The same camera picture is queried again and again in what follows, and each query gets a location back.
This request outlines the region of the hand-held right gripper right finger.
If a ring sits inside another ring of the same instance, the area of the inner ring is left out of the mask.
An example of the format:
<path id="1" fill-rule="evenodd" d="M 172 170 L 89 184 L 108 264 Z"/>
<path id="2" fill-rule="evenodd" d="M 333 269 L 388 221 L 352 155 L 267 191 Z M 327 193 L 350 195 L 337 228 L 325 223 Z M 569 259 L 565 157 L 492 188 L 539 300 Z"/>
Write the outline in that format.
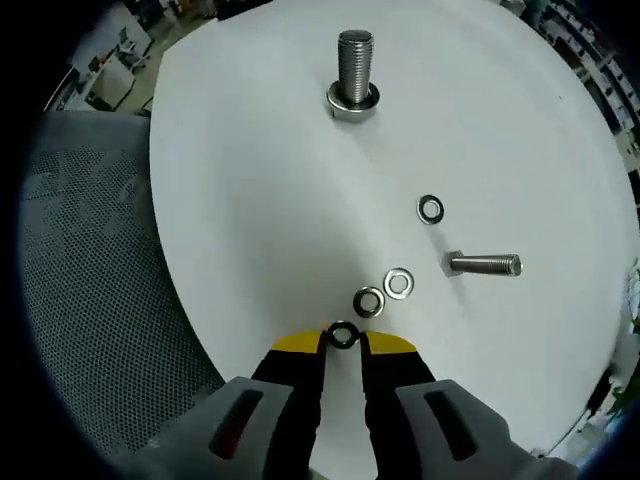
<path id="1" fill-rule="evenodd" d="M 575 479 L 577 467 L 536 457 L 506 420 L 453 380 L 436 379 L 409 341 L 360 336 L 365 424 L 381 479 Z"/>

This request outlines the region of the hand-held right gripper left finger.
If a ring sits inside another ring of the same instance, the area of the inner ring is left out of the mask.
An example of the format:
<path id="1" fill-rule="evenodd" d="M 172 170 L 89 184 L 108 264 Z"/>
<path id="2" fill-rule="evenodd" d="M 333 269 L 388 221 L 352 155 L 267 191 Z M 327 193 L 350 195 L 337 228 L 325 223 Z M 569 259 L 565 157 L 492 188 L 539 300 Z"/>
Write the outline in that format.
<path id="1" fill-rule="evenodd" d="M 307 478 L 327 346 L 322 330 L 277 340 L 251 377 L 228 381 L 136 452 L 125 478 Z"/>

